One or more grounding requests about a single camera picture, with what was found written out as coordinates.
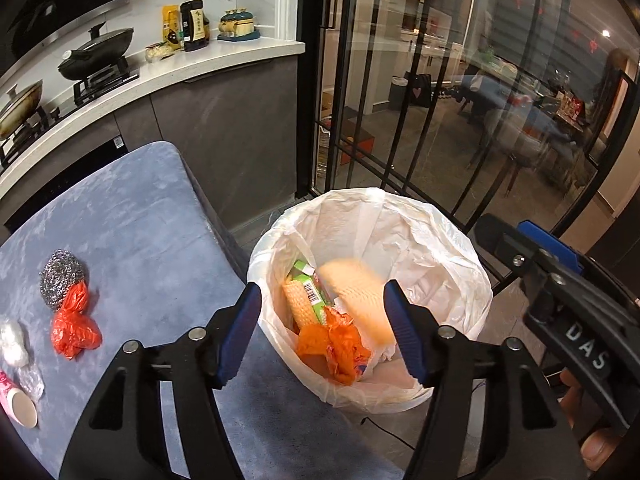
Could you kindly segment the person's right hand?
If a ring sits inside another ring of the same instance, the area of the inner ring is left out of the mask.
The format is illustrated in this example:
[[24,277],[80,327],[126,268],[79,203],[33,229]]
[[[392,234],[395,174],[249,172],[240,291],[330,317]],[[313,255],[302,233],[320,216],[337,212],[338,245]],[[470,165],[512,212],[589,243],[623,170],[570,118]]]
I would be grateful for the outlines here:
[[582,441],[580,454],[588,470],[596,472],[611,457],[623,438],[614,429],[602,426],[597,405],[569,370],[562,370],[560,379],[568,388],[560,400],[560,407],[570,426],[578,426],[579,440]]

